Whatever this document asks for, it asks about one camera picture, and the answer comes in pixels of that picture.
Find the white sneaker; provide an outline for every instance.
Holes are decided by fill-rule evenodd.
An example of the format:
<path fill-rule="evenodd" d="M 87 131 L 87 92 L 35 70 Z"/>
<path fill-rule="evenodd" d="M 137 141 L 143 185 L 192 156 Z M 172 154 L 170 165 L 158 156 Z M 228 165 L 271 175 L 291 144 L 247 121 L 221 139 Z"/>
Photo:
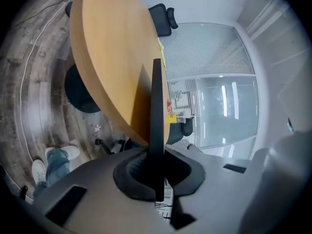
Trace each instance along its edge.
<path fill-rule="evenodd" d="M 45 174 L 47 170 L 45 169 L 44 163 L 40 159 L 36 159 L 33 162 L 31 171 L 32 171 L 33 178 L 34 178 L 36 185 L 39 182 L 45 182 Z"/>
<path fill-rule="evenodd" d="M 48 152 L 51 151 L 52 149 L 55 149 L 55 147 L 49 147 L 45 150 L 45 156 L 47 157 L 48 155 Z M 74 158 L 77 158 L 80 154 L 80 150 L 78 147 L 76 146 L 65 146 L 65 147 L 62 147 L 60 148 L 62 149 L 64 152 L 66 152 L 67 154 L 67 158 L 69 160 L 72 160 Z"/>

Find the white cable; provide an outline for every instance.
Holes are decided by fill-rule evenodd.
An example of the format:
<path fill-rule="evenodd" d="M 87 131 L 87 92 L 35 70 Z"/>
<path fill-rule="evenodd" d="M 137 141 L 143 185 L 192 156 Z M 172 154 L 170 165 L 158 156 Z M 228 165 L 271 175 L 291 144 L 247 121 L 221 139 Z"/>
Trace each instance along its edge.
<path fill-rule="evenodd" d="M 38 36 L 37 39 L 35 40 L 35 42 L 34 42 L 34 44 L 33 44 L 33 48 L 31 49 L 31 51 L 30 51 L 30 53 L 29 53 L 29 56 L 28 56 L 27 61 L 26 61 L 26 64 L 25 64 L 23 79 L 21 80 L 20 92 L 19 92 L 20 124 L 21 124 L 21 130 L 22 130 L 22 132 L 23 132 L 23 136 L 24 136 L 24 140 L 25 140 L 27 152 L 28 152 L 29 157 L 30 157 L 30 159 L 31 159 L 32 162 L 34 162 L 34 160 L 33 160 L 33 158 L 31 157 L 30 152 L 29 152 L 29 149 L 28 149 L 28 145 L 27 145 L 27 141 L 26 141 L 26 136 L 25 136 L 24 129 L 23 129 L 22 118 L 21 118 L 21 89 L 22 89 L 22 87 L 23 87 L 23 83 L 24 83 L 24 79 L 25 79 L 25 75 L 26 75 L 26 68 L 27 68 L 27 64 L 28 64 L 29 58 L 30 58 L 30 56 L 31 56 L 31 54 L 32 54 L 32 52 L 33 52 L 33 50 L 34 50 L 34 48 L 35 48 L 35 45 L 36 45 L 36 43 L 37 43 L 39 37 L 40 37 L 40 36 L 42 35 L 42 33 L 44 32 L 46 26 L 47 26 L 47 25 L 53 20 L 53 18 L 58 14 L 58 12 L 60 12 L 61 9 L 62 9 L 66 4 L 68 4 L 70 1 L 71 1 L 71 0 L 68 0 L 65 4 L 63 4 L 63 6 L 62 6 L 58 11 L 56 11 L 56 13 L 52 16 L 52 18 L 51 18 L 51 19 L 45 24 L 45 26 L 43 27 L 43 30 L 40 32 L 39 36 Z"/>

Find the table top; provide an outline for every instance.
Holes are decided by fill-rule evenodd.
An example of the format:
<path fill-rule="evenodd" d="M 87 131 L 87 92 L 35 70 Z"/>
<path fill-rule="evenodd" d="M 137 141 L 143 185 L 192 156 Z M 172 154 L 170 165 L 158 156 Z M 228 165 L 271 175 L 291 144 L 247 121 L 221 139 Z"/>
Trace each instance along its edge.
<path fill-rule="evenodd" d="M 70 40 L 79 74 L 102 112 L 132 140 L 148 144 L 153 60 L 161 58 L 148 9 L 141 0 L 74 0 Z M 162 82 L 166 143 L 163 63 Z"/>

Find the wooden floor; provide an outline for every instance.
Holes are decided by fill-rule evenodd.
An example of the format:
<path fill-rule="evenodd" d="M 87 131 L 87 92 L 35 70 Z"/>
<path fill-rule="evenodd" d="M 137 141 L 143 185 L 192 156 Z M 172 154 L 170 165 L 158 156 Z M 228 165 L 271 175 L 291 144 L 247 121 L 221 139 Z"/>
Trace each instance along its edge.
<path fill-rule="evenodd" d="M 101 112 L 82 113 L 66 97 L 64 79 L 69 68 L 70 39 L 69 18 L 64 8 L 34 46 L 45 24 L 68 0 L 20 23 L 58 1 L 61 0 L 28 0 L 12 22 L 0 49 L 0 163 L 12 184 L 28 187 L 27 195 L 31 198 L 35 186 L 32 159 L 46 162 L 47 147 L 76 145 L 82 150 L 80 161 L 86 162 L 105 155 L 102 148 L 94 145 L 97 137 L 109 148 L 125 139 Z"/>

